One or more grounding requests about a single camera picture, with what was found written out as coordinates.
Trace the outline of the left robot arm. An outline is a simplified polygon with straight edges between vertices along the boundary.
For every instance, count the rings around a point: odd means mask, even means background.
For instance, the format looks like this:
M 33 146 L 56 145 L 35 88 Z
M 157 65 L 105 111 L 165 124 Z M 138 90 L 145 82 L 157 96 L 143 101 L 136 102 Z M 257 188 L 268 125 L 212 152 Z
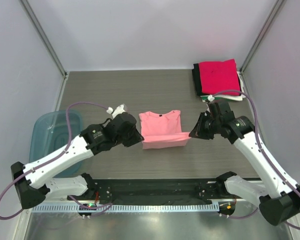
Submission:
M 22 209 L 31 209 L 45 200 L 62 197 L 90 199 L 97 192 L 92 177 L 83 173 L 76 177 L 56 176 L 71 166 L 122 144 L 124 147 L 142 142 L 137 120 L 129 113 L 117 114 L 101 124 L 91 124 L 70 143 L 49 155 L 23 164 L 14 163 L 10 169 Z

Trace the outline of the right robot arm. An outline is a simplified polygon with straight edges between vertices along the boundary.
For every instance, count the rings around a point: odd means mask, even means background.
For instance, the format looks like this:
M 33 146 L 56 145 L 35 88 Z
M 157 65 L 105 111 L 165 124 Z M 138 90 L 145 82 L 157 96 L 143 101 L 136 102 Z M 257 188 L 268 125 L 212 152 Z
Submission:
M 256 206 L 264 219 L 273 226 L 300 213 L 300 184 L 279 166 L 260 140 L 254 124 L 246 116 L 235 117 L 226 101 L 213 100 L 200 113 L 191 138 L 212 140 L 221 135 L 249 161 L 263 182 L 250 183 L 234 172 L 217 177 L 221 194 L 238 196 Z

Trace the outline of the light pink t shirt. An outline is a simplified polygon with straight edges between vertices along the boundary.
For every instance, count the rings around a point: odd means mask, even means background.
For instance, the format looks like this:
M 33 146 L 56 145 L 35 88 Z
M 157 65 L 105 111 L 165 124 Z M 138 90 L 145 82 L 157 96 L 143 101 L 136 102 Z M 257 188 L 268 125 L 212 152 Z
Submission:
M 143 150 L 184 147 L 190 139 L 190 133 L 182 131 L 180 110 L 164 114 L 147 111 L 140 113 L 139 119 Z

